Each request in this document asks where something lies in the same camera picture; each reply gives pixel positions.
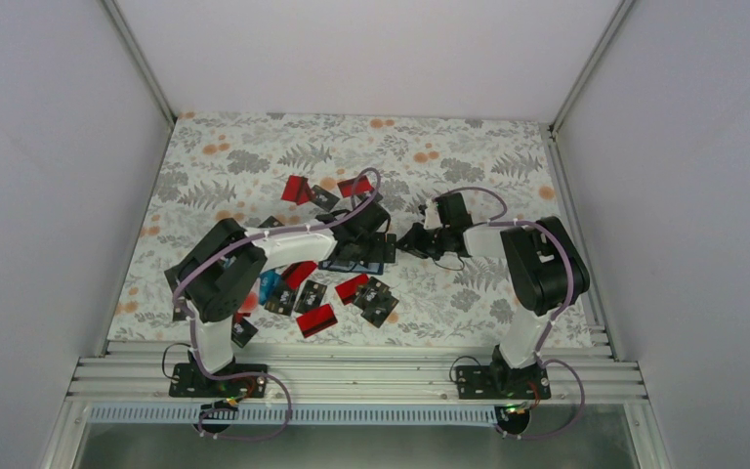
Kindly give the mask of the blue card holder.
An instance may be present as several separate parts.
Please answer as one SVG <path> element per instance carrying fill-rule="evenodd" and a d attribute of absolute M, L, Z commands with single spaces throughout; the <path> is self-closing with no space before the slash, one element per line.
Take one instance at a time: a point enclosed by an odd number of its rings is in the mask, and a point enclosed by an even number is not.
<path fill-rule="evenodd" d="M 383 263 L 367 263 L 354 261 L 321 261 L 317 263 L 320 270 L 343 274 L 366 274 L 379 276 L 384 272 Z"/>

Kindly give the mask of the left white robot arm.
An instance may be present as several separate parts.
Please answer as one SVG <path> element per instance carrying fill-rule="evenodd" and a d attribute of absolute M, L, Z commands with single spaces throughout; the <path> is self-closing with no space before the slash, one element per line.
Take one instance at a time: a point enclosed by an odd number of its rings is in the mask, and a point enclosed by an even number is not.
<path fill-rule="evenodd" d="M 217 223 L 166 276 L 175 310 L 189 322 L 193 381 L 210 396 L 231 385 L 231 320 L 261 274 L 303 262 L 392 263 L 396 236 L 374 205 L 319 214 L 300 225 Z"/>

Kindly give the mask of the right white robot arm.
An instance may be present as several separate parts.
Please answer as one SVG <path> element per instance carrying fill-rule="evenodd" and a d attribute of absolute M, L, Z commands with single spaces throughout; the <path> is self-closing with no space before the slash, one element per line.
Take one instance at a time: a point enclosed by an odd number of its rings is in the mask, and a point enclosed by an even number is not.
<path fill-rule="evenodd" d="M 397 248 L 421 259 L 439 260 L 452 253 L 462 258 L 503 260 L 515 296 L 527 310 L 494 347 L 489 370 L 492 390 L 512 398 L 527 384 L 526 369 L 540 365 L 541 349 L 558 316 L 590 287 L 590 274 L 562 221 L 473 220 L 457 191 L 439 195 L 420 207 L 423 220 L 412 225 Z"/>

